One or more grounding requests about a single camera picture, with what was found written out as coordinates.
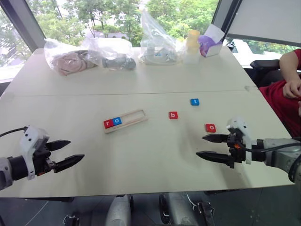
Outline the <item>person's bare hand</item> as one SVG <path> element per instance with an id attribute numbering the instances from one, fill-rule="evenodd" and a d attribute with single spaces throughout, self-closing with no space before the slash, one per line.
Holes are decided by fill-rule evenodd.
<path id="1" fill-rule="evenodd" d="M 287 81 L 283 86 L 283 95 L 286 98 L 299 98 L 301 96 L 301 80 Z"/>

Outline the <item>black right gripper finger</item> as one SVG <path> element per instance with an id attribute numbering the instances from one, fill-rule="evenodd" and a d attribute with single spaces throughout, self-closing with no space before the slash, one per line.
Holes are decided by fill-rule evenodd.
<path id="1" fill-rule="evenodd" d="M 230 157 L 226 154 L 221 154 L 211 151 L 196 152 L 196 155 L 204 160 L 228 165 Z"/>
<path id="2" fill-rule="evenodd" d="M 228 135 L 224 134 L 208 134 L 202 137 L 202 139 L 212 143 L 227 143 Z"/>

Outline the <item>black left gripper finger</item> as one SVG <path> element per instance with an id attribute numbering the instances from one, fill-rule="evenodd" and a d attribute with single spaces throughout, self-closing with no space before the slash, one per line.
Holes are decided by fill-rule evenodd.
<path id="1" fill-rule="evenodd" d="M 80 162 L 84 157 L 84 154 L 72 155 L 70 157 L 65 158 L 63 161 L 55 163 L 54 173 L 61 172 L 74 166 L 75 164 Z"/>
<path id="2" fill-rule="evenodd" d="M 63 147 L 67 146 L 70 143 L 71 141 L 68 140 L 56 140 L 56 141 L 46 143 L 46 147 L 49 151 L 52 152 L 52 151 L 62 149 Z"/>

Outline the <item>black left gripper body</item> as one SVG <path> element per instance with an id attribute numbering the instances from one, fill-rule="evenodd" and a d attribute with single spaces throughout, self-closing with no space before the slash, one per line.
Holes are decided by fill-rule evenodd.
<path id="1" fill-rule="evenodd" d="M 33 164 L 35 169 L 35 175 L 41 176 L 50 172 L 54 163 L 50 160 L 51 151 L 54 150 L 54 144 L 52 142 L 46 143 L 36 150 L 33 154 Z"/>

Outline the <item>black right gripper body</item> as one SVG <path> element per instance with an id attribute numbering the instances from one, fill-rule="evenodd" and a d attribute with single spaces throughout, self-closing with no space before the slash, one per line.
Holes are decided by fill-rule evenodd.
<path id="1" fill-rule="evenodd" d="M 237 133 L 228 135 L 227 146 L 230 156 L 226 165 L 233 169 L 235 163 L 242 163 L 246 160 L 246 147 L 243 145 L 242 137 Z"/>

